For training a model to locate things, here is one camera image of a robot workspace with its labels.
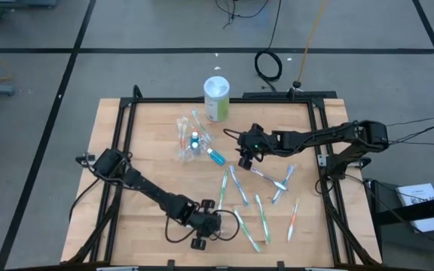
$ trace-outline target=green toothbrush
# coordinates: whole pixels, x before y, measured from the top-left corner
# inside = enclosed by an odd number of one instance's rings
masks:
[[[259,207],[259,211],[261,211],[261,219],[262,219],[262,225],[264,226],[264,233],[265,233],[265,243],[270,243],[270,232],[269,228],[267,227],[267,220],[265,218],[264,209],[262,208],[261,204],[261,198],[259,198],[259,195],[255,195],[255,201],[257,202],[257,206]]]
[[[229,177],[229,169],[224,171],[224,179],[222,180],[222,188],[220,190],[220,201],[218,210],[222,210],[222,202],[224,201],[225,187],[227,186],[227,178]]]
[[[259,245],[257,245],[256,242],[254,242],[254,240],[252,240],[252,237],[250,236],[249,230],[247,230],[246,225],[244,224],[244,221],[242,220],[242,218],[240,217],[239,213],[237,212],[236,209],[234,209],[234,214],[237,216],[237,220],[239,220],[240,223],[240,227],[242,227],[242,229],[244,230],[244,233],[246,234],[247,238],[249,239],[249,241],[252,243],[252,246],[254,247],[254,249],[257,252],[261,252],[261,248],[259,247]]]

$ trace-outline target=wooden tabletop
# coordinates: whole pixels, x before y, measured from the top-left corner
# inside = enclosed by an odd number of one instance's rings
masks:
[[[100,100],[88,148],[90,153],[101,154],[111,145],[118,104],[119,99]],[[327,99],[325,106],[329,126],[348,121],[343,100]],[[177,160],[176,120],[182,115],[191,119],[192,108],[200,112],[200,121],[212,134],[213,148],[227,159],[225,166],[218,166],[207,155],[187,164]],[[273,205],[270,200],[276,188],[256,174],[237,166],[240,158],[238,152],[234,150],[237,143],[235,139],[222,132],[224,128],[247,131],[252,123],[259,123],[268,133],[272,129],[308,132],[310,121],[307,106],[232,103],[229,118],[223,123],[209,122],[204,117],[204,113],[203,104],[138,104],[130,146],[130,151],[133,153],[131,161],[133,167],[168,192],[184,194],[197,202],[202,199],[214,199],[218,203],[224,169],[234,165],[251,204],[249,207],[243,205],[236,185],[229,178],[223,209],[239,211],[253,239],[261,246],[262,253],[254,251],[242,230],[230,242],[208,241],[205,251],[191,249],[191,238],[179,244],[168,243],[164,235],[166,217],[157,203],[141,193],[125,190],[118,218],[112,264],[164,266],[169,259],[173,259],[177,266],[276,266],[278,260],[283,260],[289,267],[333,266],[322,197],[314,190],[314,184],[318,179],[314,149],[308,148],[287,158],[266,156],[263,163],[254,162],[257,169],[280,180],[286,177],[289,164],[297,165],[287,185],[289,192],[284,193],[279,202]],[[120,148],[124,140],[124,127],[126,127],[125,121]],[[344,143],[335,144],[335,153],[342,151],[346,146]],[[357,169],[348,169],[347,173],[361,178]],[[93,180],[94,177],[84,170],[78,194]],[[73,256],[95,227],[102,187],[101,182],[73,211],[62,260],[68,260]],[[351,178],[341,181],[341,187],[351,231],[368,253],[375,260],[381,261],[364,187]],[[255,204],[256,194],[261,197],[267,215],[272,238],[268,245],[264,243],[264,231]],[[287,231],[297,196],[301,202],[294,235],[291,242],[287,242]],[[235,221],[232,221],[231,216],[224,216],[222,223],[224,231],[222,236],[231,235],[236,227]],[[171,239],[179,239],[188,231],[189,229],[173,221],[170,222]],[[341,261],[345,262],[342,235],[337,227],[336,231]],[[106,244],[106,234],[105,232],[102,235],[100,259]]]

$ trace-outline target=white container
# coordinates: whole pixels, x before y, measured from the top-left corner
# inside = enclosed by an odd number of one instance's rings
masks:
[[[211,121],[224,121],[229,115],[229,82],[222,76],[213,76],[203,84],[206,116]]]

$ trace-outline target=container lid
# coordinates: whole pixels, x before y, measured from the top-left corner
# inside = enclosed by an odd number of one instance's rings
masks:
[[[222,76],[212,76],[203,84],[203,90],[212,98],[227,95],[230,88],[229,82]]]

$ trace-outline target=concrete floor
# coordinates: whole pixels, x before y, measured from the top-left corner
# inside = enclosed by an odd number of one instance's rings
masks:
[[[237,13],[252,14],[261,2],[239,1]],[[73,48],[88,3],[60,0],[54,9],[9,12],[0,22],[0,48]],[[420,3],[434,30],[434,0]],[[273,47],[303,47],[318,9],[318,1],[283,0]],[[145,97],[201,96],[202,83],[213,75],[229,80],[233,97],[262,91],[254,53],[214,53],[266,47],[276,11],[277,1],[271,1],[257,17],[237,19],[222,29],[227,15],[212,0],[97,0],[82,48],[215,49],[78,54],[6,267],[59,262],[81,174],[74,158],[87,149],[99,99],[129,96],[134,84]],[[412,0],[329,2],[312,47],[433,49]],[[71,50],[66,52],[1,54],[14,69],[17,91],[0,96],[0,249],[69,61]],[[297,77],[302,55],[279,56],[283,76],[275,86],[286,90]],[[275,71],[265,57],[261,66],[264,73]],[[0,76],[4,74],[0,66]],[[394,123],[434,116],[434,53],[313,53],[302,83],[306,91],[336,90],[350,119]],[[390,128],[390,138],[432,124],[396,126]],[[417,142],[434,142],[434,130]],[[397,145],[372,158],[365,177],[434,185],[433,146]],[[434,269],[434,254],[384,244],[384,263]]]

